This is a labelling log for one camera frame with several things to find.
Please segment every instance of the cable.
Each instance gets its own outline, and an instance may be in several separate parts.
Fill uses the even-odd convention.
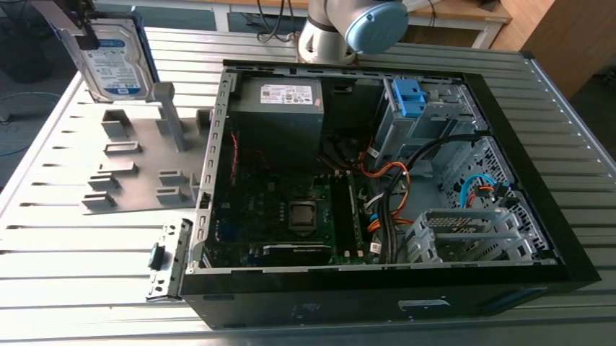
[[[434,150],[435,148],[438,148],[439,146],[442,146],[443,144],[447,144],[449,142],[475,142],[478,141],[483,136],[479,135],[479,134],[469,134],[469,135],[451,135],[451,136],[447,136],[447,137],[441,137],[441,138],[437,138],[434,139],[433,141],[429,141],[411,155],[410,159],[406,161],[406,170],[410,171],[413,166],[414,166],[414,163],[417,161],[419,161],[430,152],[431,150]],[[399,171],[397,173],[397,175],[394,176],[394,178],[391,179],[390,181],[390,185],[388,187],[383,190],[383,197],[380,198],[380,202],[383,200],[388,200],[388,194],[391,192],[391,190],[394,189],[395,187],[395,184],[397,184],[397,181],[401,179],[402,177],[402,171]],[[388,219],[388,223],[383,223],[383,221],[379,219],[380,221],[380,225],[383,225],[384,228],[387,227],[391,227],[391,215],[388,215],[388,205],[386,203],[380,203],[383,205],[383,216],[386,216],[386,218]],[[402,249],[405,248],[407,242],[410,241],[410,237],[402,241],[402,244],[401,246],[397,248],[395,250],[395,254],[394,254],[394,257],[397,257],[402,251]]]
[[[248,15],[246,15],[246,13],[240,13],[240,15],[246,19],[246,25],[259,25],[260,26],[259,23],[252,22],[252,18]]]
[[[280,27],[280,23],[282,23],[282,14],[283,14],[283,11],[284,11],[284,0],[280,0],[280,13],[278,14],[278,19],[276,19],[276,24],[274,25],[274,28],[270,27],[270,24],[267,24],[267,21],[266,21],[266,16],[263,14],[263,8],[260,7],[260,0],[256,0],[256,6],[259,7],[259,15],[260,15],[260,20],[263,21],[263,26],[266,27],[267,31],[268,32],[259,32],[256,34],[256,39],[260,43],[267,43],[272,37],[275,37],[280,42],[288,42],[291,41],[291,39],[288,38],[279,38],[278,37],[278,34],[276,34],[276,31],[278,31],[278,28]]]
[[[347,167],[352,166],[352,162],[350,162],[346,159],[344,153],[343,153],[343,151],[342,151],[342,149],[339,147],[339,140],[331,139],[330,142],[331,142],[332,152],[334,152],[335,156],[338,157],[339,161],[343,163],[344,166],[347,166]]]
[[[397,225],[411,225],[414,221],[409,220],[407,218],[395,218],[394,223]],[[374,220],[372,223],[367,226],[367,231],[372,233],[379,228],[380,228],[380,222],[378,222],[378,220]]]
[[[57,97],[58,99],[61,98],[61,95],[58,94],[54,94],[52,92],[18,92],[16,94],[12,94],[12,95],[8,95],[8,96],[4,96],[4,97],[0,97],[0,101],[4,101],[5,99],[12,99],[13,97],[17,97],[17,96],[25,96],[25,95],[48,95],[48,96],[54,96]]]
[[[398,216],[399,213],[402,212],[402,209],[406,206],[407,194],[409,194],[409,190],[410,190],[410,186],[411,186],[411,176],[407,173],[405,164],[402,164],[401,162],[390,162],[390,163],[384,164],[384,166],[382,166],[380,169],[375,173],[370,173],[368,171],[364,170],[363,163],[359,164],[359,167],[362,169],[363,175],[366,175],[370,178],[378,178],[378,177],[383,176],[384,173],[387,173],[387,171],[394,167],[401,168],[402,175],[406,176],[406,191],[405,191],[405,196],[402,197],[402,201],[399,203],[399,206],[394,210],[394,216]]]
[[[291,27],[292,27],[292,32],[298,32],[298,28],[295,27],[295,16],[292,14],[292,6],[291,6],[291,0],[287,0],[287,5],[288,5],[288,14],[291,15]]]
[[[430,24],[429,24],[429,26],[434,27],[434,25],[435,25],[435,7],[434,7],[434,3],[431,2],[431,0],[427,0],[427,2],[430,3],[430,7],[431,7],[431,16],[430,16]]]
[[[231,167],[231,185],[235,184],[235,174],[238,170],[238,153],[239,153],[239,145],[238,145],[238,138],[235,134],[231,133],[232,139],[232,167]]]
[[[378,208],[376,208],[376,215],[378,215],[378,220],[380,222],[380,225],[384,222],[384,217],[383,217],[384,212],[383,212],[382,206],[383,206],[383,201],[380,198],[380,201],[378,202]],[[390,258],[388,258],[390,256],[390,235],[393,234],[393,232],[390,232],[390,229],[387,229],[386,227],[380,227],[380,232],[383,236],[382,236],[382,241],[380,241],[380,255],[378,257],[378,263],[384,265],[390,261]]]
[[[331,159],[323,155],[323,153],[316,154],[316,159],[334,171],[346,171],[346,168],[340,167]]]
[[[10,151],[10,152],[8,152],[8,153],[5,153],[5,154],[0,154],[0,157],[5,157],[5,156],[10,156],[10,155],[13,155],[13,154],[17,154],[17,153],[20,153],[21,151],[26,150],[28,148],[29,148],[29,146],[26,146],[26,147],[18,149],[18,150]]]
[[[463,206],[466,205],[466,202],[469,200],[467,198],[467,193],[469,193],[469,187],[470,187],[470,184],[473,183],[473,180],[474,179],[483,179],[487,181],[487,183],[490,185],[494,185],[497,182],[494,181],[494,179],[491,179],[489,176],[486,176],[485,174],[473,174],[467,179],[466,181],[463,182],[462,184],[462,188],[459,190],[459,207],[463,208]]]
[[[494,191],[494,188],[491,186],[479,186],[479,190],[490,190],[490,191]],[[469,196],[469,199],[466,201],[466,204],[465,204],[465,208],[469,208],[473,206],[473,203],[474,203],[474,197],[475,197],[475,193],[473,191],[473,193],[470,194]]]
[[[372,204],[380,199],[380,197],[383,197],[383,193],[379,193],[378,195],[375,195],[375,196],[366,202],[366,204],[363,205],[364,208],[367,209],[368,207],[371,207]]]
[[[397,249],[397,234],[395,234],[394,217],[402,211],[403,206],[401,208],[398,208],[398,210],[394,212],[393,215],[388,215],[388,198],[390,198],[390,193],[384,192],[383,197],[380,198],[380,205],[382,205],[380,213],[383,215],[382,219],[384,221],[384,223],[382,223],[382,225],[384,227],[386,232],[388,232],[388,260],[387,260],[387,263],[395,263],[395,261],[397,261],[397,253],[395,253],[395,249]]]

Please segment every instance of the hard drive label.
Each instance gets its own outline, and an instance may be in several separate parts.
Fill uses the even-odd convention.
[[[135,69],[127,61],[125,42],[105,39],[99,42],[100,48],[88,50],[84,54],[97,85],[116,95],[137,94],[141,85]]]

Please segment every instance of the blue drive latch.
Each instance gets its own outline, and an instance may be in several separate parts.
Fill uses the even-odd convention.
[[[402,117],[419,117],[425,110],[425,95],[414,79],[394,79],[394,92]]]

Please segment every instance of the floor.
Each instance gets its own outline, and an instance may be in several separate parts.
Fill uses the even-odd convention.
[[[129,9],[128,6],[115,5],[97,5],[97,8],[101,11],[121,12],[127,12]],[[147,26],[215,30],[213,15],[211,12],[151,7],[140,7],[139,11],[144,17]],[[240,14],[231,13],[228,16],[231,31],[259,32],[262,30],[260,26],[248,25],[250,20],[254,20],[254,22],[259,21],[256,18],[247,19]],[[295,25],[296,27],[302,27],[303,22],[296,20]],[[291,28],[291,21],[284,20],[280,25],[280,32],[288,32]],[[0,125],[0,191],[17,167],[25,150],[16,154],[9,153],[26,148],[32,143],[56,101],[50,95],[29,95],[13,97],[6,100],[1,100],[1,98],[17,92],[62,94],[74,74],[74,67],[68,54],[54,37],[44,40],[40,44],[53,64],[52,76],[45,81],[33,84],[17,84],[0,72],[0,112],[4,110],[4,112],[9,112],[12,115],[8,122],[0,123],[4,124]],[[614,95],[616,86],[604,84],[601,78],[596,77],[589,80],[572,99],[576,111],[580,113],[612,156],[616,155],[616,138],[613,137],[616,128]]]

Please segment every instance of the blue cable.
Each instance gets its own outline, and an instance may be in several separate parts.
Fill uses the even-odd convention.
[[[487,181],[487,184],[490,185],[495,185],[495,181],[494,179],[491,179],[489,176],[486,176],[485,174],[474,174],[469,177],[469,179],[466,179],[466,181],[463,182],[462,184],[462,189],[459,190],[459,207],[463,208],[463,206],[466,205],[466,199],[469,197],[469,187],[470,187],[470,184],[473,183],[473,179],[477,179],[477,178],[482,178]]]
[[[0,157],[4,157],[4,156],[9,156],[9,155],[13,155],[13,154],[17,154],[20,153],[21,151],[26,150],[29,148],[29,146],[26,146],[25,148],[21,148],[20,150],[14,150],[14,151],[10,151],[9,153],[6,154],[0,154]]]

